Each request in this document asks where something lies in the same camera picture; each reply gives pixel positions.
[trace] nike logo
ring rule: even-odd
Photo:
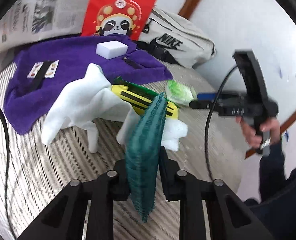
[[[178,49],[178,47],[181,44],[183,44],[183,42],[180,40],[177,40],[173,36],[166,34],[166,33],[160,37],[154,38],[150,42],[150,44],[156,45],[156,46],[161,47],[163,49],[175,49],[175,50],[179,50],[179,51],[184,51],[184,50]]]

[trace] cartoon panda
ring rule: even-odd
[[[114,4],[103,6],[97,15],[95,35],[107,36],[119,33],[130,36],[136,28],[139,10],[136,5],[117,0]]]

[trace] person's hand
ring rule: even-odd
[[[255,149],[259,148],[263,138],[261,136],[256,135],[255,129],[250,127],[241,116],[236,117],[236,122],[240,124],[246,142]],[[276,118],[267,119],[266,122],[261,124],[260,130],[263,132],[270,131],[270,144],[279,142],[280,124]]]

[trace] white sponge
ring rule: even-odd
[[[166,118],[161,146],[177,152],[179,150],[179,138],[186,137],[188,126],[178,119]]]
[[[97,45],[96,54],[104,57],[105,59],[111,59],[125,55],[127,49],[128,46],[119,41],[108,41]]]

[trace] teal mesh bag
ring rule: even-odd
[[[126,146],[130,198],[143,222],[147,222],[155,202],[158,157],[166,119],[164,94],[159,94],[151,102]]]

